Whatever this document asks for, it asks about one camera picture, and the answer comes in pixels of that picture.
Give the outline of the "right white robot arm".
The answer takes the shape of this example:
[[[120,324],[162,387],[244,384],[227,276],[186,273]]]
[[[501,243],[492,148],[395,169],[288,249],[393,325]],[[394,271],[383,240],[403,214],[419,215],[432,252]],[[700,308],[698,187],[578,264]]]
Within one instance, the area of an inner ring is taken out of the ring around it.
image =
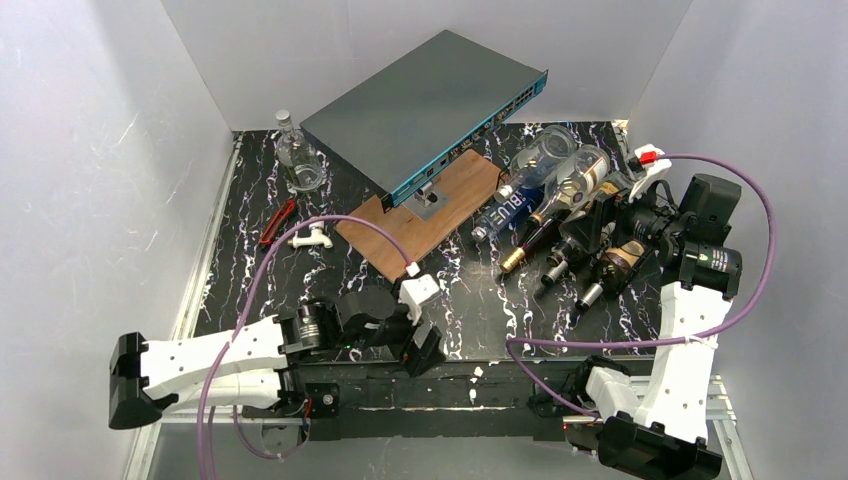
[[[628,369],[593,355],[569,389],[595,407],[596,421],[567,431],[577,450],[604,466],[640,479],[714,479],[723,457],[707,446],[706,403],[717,348],[710,329],[721,325],[739,290],[738,251],[725,247],[729,220],[741,197],[738,184],[709,174],[690,180],[673,210],[642,197],[623,217],[645,252],[662,268],[663,345],[646,392],[638,395]]]

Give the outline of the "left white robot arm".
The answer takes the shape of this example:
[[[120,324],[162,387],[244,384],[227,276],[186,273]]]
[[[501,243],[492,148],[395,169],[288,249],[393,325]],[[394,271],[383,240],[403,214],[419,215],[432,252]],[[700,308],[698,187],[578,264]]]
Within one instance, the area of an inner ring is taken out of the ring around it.
[[[311,299],[240,330],[172,341],[124,334],[109,363],[108,426],[131,430],[211,406],[331,416],[339,393],[304,382],[297,369],[333,351],[385,347],[409,376],[421,375],[445,359],[437,327],[415,341],[425,305],[440,292],[424,275],[392,290],[369,286],[335,300]]]

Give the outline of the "clear gold label liquor bottle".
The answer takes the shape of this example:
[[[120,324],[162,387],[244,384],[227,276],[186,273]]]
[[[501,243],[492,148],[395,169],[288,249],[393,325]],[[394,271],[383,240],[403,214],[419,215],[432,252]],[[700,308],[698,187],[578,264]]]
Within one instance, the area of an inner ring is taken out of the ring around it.
[[[604,150],[594,145],[579,147],[547,177],[542,201],[528,222],[541,226],[557,215],[563,221],[577,218],[610,170],[611,159]]]

